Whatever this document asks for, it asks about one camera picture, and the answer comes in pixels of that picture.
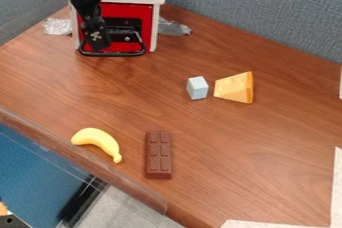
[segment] gray cube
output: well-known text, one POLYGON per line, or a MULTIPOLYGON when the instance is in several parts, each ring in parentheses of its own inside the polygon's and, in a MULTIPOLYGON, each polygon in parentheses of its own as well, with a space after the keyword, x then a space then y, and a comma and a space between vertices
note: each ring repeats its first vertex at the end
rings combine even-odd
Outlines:
POLYGON ((209 85, 203 76, 188 79, 186 90, 192 100, 206 98, 209 91, 209 85))

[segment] gray floor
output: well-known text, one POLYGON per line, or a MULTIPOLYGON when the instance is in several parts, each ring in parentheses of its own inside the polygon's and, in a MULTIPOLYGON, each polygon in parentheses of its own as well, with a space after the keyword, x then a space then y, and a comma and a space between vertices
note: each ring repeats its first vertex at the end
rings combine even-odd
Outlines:
POLYGON ((181 228, 141 202, 109 187, 86 211, 75 228, 181 228))

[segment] brown chocolate bar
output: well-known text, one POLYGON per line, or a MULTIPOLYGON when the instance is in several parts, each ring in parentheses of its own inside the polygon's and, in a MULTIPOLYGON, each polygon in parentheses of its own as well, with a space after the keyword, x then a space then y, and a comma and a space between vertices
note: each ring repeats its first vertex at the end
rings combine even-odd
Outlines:
POLYGON ((149 132, 146 138, 147 178, 171 179, 171 134, 149 132))

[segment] orange cheese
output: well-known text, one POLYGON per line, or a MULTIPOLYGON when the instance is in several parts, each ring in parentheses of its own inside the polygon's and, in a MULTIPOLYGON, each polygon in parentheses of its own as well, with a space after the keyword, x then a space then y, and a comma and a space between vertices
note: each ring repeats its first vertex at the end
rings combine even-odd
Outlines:
POLYGON ((214 97, 253 103, 253 73, 245 72, 215 82, 214 97))

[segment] yellow banana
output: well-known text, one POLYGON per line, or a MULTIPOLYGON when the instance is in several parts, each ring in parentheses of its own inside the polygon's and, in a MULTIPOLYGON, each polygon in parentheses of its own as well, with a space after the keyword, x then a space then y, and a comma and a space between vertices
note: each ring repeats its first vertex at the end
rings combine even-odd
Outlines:
POLYGON ((106 132, 97 128, 84 128, 78 131, 72 138, 74 145, 93 144, 113 157, 114 163, 119 163, 122 156, 119 153, 118 142, 106 132))

